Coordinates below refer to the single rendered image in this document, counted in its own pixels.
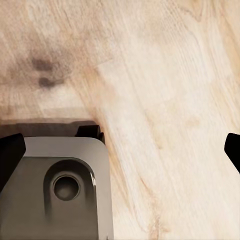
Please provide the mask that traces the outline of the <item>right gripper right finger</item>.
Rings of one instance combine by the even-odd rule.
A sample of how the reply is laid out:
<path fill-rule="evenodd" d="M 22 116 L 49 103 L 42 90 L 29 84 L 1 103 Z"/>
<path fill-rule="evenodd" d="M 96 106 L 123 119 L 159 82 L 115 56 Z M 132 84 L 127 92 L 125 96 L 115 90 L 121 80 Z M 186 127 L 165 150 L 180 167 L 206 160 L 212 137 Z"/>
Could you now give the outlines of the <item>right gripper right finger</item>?
<path fill-rule="evenodd" d="M 227 135 L 224 151 L 240 173 L 240 134 L 231 132 Z"/>

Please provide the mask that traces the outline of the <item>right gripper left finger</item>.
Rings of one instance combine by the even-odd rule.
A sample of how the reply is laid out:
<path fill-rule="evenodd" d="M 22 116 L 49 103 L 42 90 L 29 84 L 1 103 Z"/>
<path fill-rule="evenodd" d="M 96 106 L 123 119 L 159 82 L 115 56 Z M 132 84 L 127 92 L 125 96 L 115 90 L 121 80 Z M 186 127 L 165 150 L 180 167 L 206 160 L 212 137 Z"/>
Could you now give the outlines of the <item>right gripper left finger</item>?
<path fill-rule="evenodd" d="M 26 153 L 21 133 L 0 138 L 0 193 Z"/>

